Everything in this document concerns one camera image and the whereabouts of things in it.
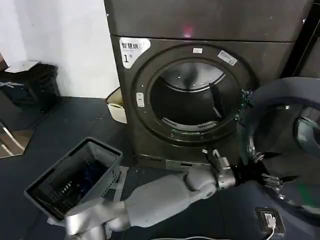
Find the gray plastic basket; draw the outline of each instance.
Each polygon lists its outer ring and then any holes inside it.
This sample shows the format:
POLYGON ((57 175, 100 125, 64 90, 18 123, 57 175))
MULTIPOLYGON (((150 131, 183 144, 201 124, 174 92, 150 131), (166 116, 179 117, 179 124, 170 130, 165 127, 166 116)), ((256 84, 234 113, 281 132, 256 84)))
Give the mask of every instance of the gray plastic basket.
POLYGON ((39 209, 55 221, 79 203, 103 197, 120 175, 122 152, 86 138, 24 192, 39 209))

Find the power outlet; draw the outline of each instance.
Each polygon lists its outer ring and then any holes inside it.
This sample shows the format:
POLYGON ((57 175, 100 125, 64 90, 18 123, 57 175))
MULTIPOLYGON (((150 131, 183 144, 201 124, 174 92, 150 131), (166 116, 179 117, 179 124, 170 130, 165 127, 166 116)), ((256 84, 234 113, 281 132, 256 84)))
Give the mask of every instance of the power outlet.
POLYGON ((255 212, 258 217, 260 228, 263 232, 270 233, 272 231, 271 226, 269 226, 268 224, 267 218, 275 218, 276 226, 274 229, 274 233, 278 235, 285 234, 285 226, 277 210, 275 210, 274 208, 258 207, 255 209, 255 212))

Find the white container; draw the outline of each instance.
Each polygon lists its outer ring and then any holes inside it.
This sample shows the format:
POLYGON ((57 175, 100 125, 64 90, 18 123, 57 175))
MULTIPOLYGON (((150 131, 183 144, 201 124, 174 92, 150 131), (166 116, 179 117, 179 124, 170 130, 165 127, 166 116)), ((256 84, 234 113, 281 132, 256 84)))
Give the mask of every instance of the white container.
POLYGON ((123 124, 127 123, 120 87, 106 98, 106 104, 108 105, 109 111, 114 120, 123 124))

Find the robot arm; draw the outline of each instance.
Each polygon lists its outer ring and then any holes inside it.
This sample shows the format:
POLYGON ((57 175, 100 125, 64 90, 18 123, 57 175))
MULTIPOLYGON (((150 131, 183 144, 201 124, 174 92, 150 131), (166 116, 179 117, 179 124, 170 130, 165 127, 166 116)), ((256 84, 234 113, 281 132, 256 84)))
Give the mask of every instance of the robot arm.
POLYGON ((216 174, 209 169, 190 168, 142 185, 124 201, 108 202, 101 197, 74 207, 65 216, 67 235, 104 240, 104 224, 115 232, 133 226, 147 228, 211 197, 219 189, 234 186, 236 180, 227 159, 213 154, 219 163, 216 174))

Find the dark gray appliance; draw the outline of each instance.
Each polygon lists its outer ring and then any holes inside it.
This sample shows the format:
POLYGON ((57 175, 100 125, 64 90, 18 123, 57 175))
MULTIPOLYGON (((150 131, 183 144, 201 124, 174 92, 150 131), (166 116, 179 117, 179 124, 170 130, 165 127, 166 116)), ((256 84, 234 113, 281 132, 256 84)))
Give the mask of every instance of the dark gray appliance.
POLYGON ((207 165, 218 149, 240 161, 238 112, 276 81, 311 0, 105 0, 138 163, 207 165))
POLYGON ((314 1, 282 77, 320 78, 320 0, 314 1))

